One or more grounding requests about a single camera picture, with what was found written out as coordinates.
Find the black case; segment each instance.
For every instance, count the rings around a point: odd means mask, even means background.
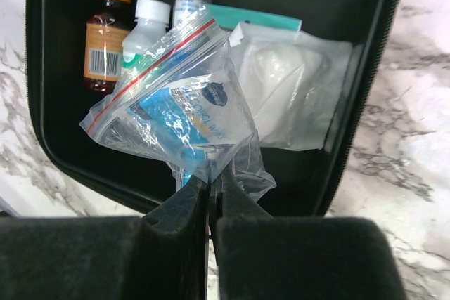
[[[174,0],[161,0],[172,4]],[[398,0],[213,0],[303,20],[302,29],[354,45],[322,150],[262,149],[278,186],[259,201],[274,216],[323,215],[335,194]],[[132,209],[149,212],[175,193],[164,162],[95,144],[79,127],[103,95],[82,86],[86,20],[96,0],[27,0],[27,90],[34,131],[64,173]]]

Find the barcode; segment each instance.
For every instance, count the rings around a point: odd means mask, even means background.
[[[92,74],[118,77],[120,75],[121,63],[121,53],[107,52],[103,49],[93,48],[89,50],[89,72]]]

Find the marble surface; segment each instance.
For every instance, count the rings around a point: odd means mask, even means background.
[[[0,208],[18,216],[137,214],[60,173],[31,127],[25,0],[0,0]],[[450,0],[401,0],[330,216],[386,233],[410,299],[450,299]],[[209,298],[217,298],[210,255]]]

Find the white cap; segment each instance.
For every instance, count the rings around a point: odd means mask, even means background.
[[[169,24],[170,5],[159,0],[138,0],[136,18],[144,18]]]

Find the teal package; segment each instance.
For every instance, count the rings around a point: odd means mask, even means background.
[[[292,31],[300,31],[302,28],[302,21],[300,19],[286,17],[284,15],[213,4],[208,4],[207,8],[219,26],[227,30],[234,30],[240,22],[249,22],[251,24],[283,28]]]

